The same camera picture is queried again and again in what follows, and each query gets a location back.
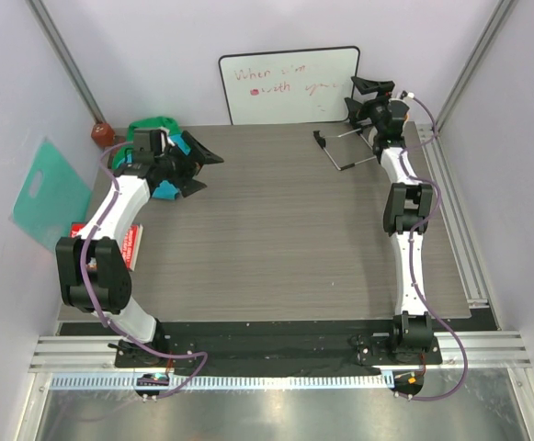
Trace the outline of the blue t shirt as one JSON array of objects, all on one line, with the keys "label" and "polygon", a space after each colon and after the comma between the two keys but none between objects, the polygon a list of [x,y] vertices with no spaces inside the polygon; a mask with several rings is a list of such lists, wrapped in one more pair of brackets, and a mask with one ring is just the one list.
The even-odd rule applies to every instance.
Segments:
[{"label": "blue t shirt", "polygon": [[[169,139],[173,141],[185,155],[189,155],[190,147],[183,140],[181,134],[170,135]],[[165,180],[153,192],[152,198],[162,200],[176,200],[177,198],[179,198],[179,195],[179,190],[173,184]]]}]

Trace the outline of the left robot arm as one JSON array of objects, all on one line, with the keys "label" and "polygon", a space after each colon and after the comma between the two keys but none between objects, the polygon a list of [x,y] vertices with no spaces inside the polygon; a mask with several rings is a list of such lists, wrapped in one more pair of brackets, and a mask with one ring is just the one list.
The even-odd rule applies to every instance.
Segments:
[{"label": "left robot arm", "polygon": [[129,152],[109,171],[110,187],[93,217],[74,236],[55,246],[62,302],[95,315],[113,329],[147,366],[161,365],[168,344],[162,324],[132,297],[131,273],[120,247],[142,207],[163,183],[187,198],[206,188],[197,176],[223,159],[189,131],[178,136],[166,128],[137,129],[124,143]]}]

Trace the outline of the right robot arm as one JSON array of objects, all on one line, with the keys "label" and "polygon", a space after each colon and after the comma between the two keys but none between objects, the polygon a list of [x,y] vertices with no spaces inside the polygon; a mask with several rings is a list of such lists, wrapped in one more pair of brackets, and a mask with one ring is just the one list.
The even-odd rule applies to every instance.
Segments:
[{"label": "right robot arm", "polygon": [[377,357],[394,363],[414,363],[431,350],[434,337],[425,305],[422,245],[432,209],[434,190],[411,166],[404,137],[408,120],[407,94],[394,98],[394,82],[351,78],[366,99],[345,100],[348,120],[359,133],[367,131],[368,144],[387,174],[391,187],[382,218],[395,256],[397,298],[392,328],[386,337],[371,339]]}]

